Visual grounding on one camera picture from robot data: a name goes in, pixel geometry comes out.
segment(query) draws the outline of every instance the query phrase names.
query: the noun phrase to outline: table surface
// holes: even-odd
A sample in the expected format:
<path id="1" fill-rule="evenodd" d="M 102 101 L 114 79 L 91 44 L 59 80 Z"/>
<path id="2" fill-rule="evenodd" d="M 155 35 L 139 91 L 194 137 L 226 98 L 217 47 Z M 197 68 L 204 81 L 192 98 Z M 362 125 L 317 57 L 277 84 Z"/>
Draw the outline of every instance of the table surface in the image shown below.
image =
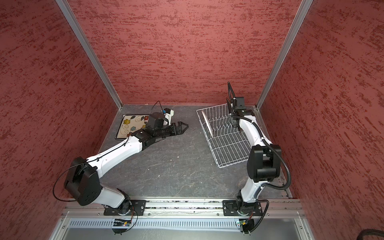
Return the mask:
<path id="1" fill-rule="evenodd" d="M 100 151 L 118 144 L 115 139 L 122 116 L 148 114 L 150 105 L 124 105 Z M 109 170 L 101 183 L 136 197 L 233 198 L 244 187 L 247 162 L 219 168 L 202 132 L 196 110 L 203 106 L 163 106 L 174 110 L 172 122 L 189 124 L 183 135 L 167 137 Z M 274 184 L 282 184 L 282 176 Z M 260 198 L 284 198 L 285 191 L 264 188 Z"/>

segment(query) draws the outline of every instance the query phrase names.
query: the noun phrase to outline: black mounting plate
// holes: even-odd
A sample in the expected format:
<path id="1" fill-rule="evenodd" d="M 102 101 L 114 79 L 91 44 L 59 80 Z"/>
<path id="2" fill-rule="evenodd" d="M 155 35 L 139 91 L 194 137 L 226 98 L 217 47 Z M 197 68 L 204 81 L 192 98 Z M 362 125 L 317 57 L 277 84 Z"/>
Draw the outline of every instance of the black mounting plate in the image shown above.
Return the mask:
<path id="1" fill-rule="evenodd" d="M 235 210 L 237 203 L 235 200 L 223 200 L 223 211 L 224 216 L 242 216 L 237 210 Z M 254 216 L 263 215 L 263 211 L 261 210 L 261 205 L 259 202 L 255 203 L 255 208 L 253 211 Z"/>
<path id="2" fill-rule="evenodd" d="M 137 214 L 139 216 L 143 216 L 143 213 L 144 213 L 144 210 L 145 210 L 145 204 L 147 203 L 146 200 L 131 200 L 131 203 L 132 203 L 132 206 L 134 208 L 134 210 L 137 212 Z M 108 207 L 106 206 L 105 210 L 104 210 L 104 216 L 120 216 L 120 217 L 123 217 L 121 215 L 119 215 L 117 213 L 117 211 L 115 211 L 114 208 L 111 208 L 111 207 Z"/>

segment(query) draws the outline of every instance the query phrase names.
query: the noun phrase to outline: white wire dish rack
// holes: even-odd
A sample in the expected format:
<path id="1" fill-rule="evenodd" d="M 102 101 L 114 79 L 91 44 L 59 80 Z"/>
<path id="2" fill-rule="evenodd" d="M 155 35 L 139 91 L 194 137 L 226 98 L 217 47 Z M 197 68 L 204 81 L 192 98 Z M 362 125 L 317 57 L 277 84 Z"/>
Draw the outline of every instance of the white wire dish rack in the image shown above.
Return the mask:
<path id="1" fill-rule="evenodd" d="M 196 112 L 218 167 L 248 160 L 251 145 L 246 135 L 229 123 L 230 116 L 226 104 L 199 109 Z"/>

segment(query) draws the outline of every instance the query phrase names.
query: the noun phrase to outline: textured red wall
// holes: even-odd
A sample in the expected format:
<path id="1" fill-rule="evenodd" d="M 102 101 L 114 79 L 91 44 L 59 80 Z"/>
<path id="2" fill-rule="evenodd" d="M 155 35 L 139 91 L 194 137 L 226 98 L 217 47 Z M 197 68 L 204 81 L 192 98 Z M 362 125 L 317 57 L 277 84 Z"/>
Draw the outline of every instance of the textured red wall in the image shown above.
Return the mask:
<path id="1" fill-rule="evenodd" d="M 1 1 L 0 42 L 0 238 L 47 239 L 54 181 L 97 153 L 117 108 L 54 0 Z"/>
<path id="2" fill-rule="evenodd" d="M 301 0 L 69 0 L 123 103 L 256 103 Z"/>
<path id="3" fill-rule="evenodd" d="M 316 240 L 384 230 L 384 2 L 315 0 L 262 115 Z"/>

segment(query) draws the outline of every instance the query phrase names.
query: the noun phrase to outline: corrugated black cable conduit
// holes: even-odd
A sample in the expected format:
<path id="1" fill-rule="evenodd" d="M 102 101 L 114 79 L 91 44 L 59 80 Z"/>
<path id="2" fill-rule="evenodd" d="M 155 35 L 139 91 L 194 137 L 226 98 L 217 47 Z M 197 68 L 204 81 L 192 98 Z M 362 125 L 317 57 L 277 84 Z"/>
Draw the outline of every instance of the corrugated black cable conduit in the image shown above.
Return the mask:
<path id="1" fill-rule="evenodd" d="M 256 130 L 257 132 L 259 133 L 259 135 L 261 137 L 263 137 L 263 133 L 262 131 L 260 130 L 259 126 L 257 126 L 256 123 L 252 122 L 252 120 L 248 119 L 248 118 L 245 118 L 245 117 L 241 117 L 241 116 L 236 116 L 236 115 L 231 115 L 233 118 L 238 118 L 238 119 L 243 119 L 243 120 L 246 120 L 250 123 L 252 123 L 255 127 L 256 127 Z M 262 187 L 271 187 L 273 189 L 277 189 L 277 190 L 285 190 L 287 189 L 290 185 L 291 185 L 291 182 L 292 182 L 292 179 L 291 179 L 291 172 L 289 171 L 289 168 L 287 166 L 287 163 L 284 161 L 284 159 L 280 156 L 280 154 L 278 154 L 276 152 L 275 149 L 273 149 L 273 147 L 271 145 L 269 145 L 265 139 L 262 139 L 263 143 L 265 144 L 265 146 L 267 146 L 271 152 L 273 152 L 273 154 L 275 154 L 281 161 L 281 163 L 284 165 L 284 168 L 285 168 L 285 171 L 286 171 L 286 174 L 287 174 L 287 182 L 283 185 L 283 186 L 275 186 L 275 185 L 272 185 L 272 184 L 269 184 L 269 183 L 264 183 L 262 184 Z"/>

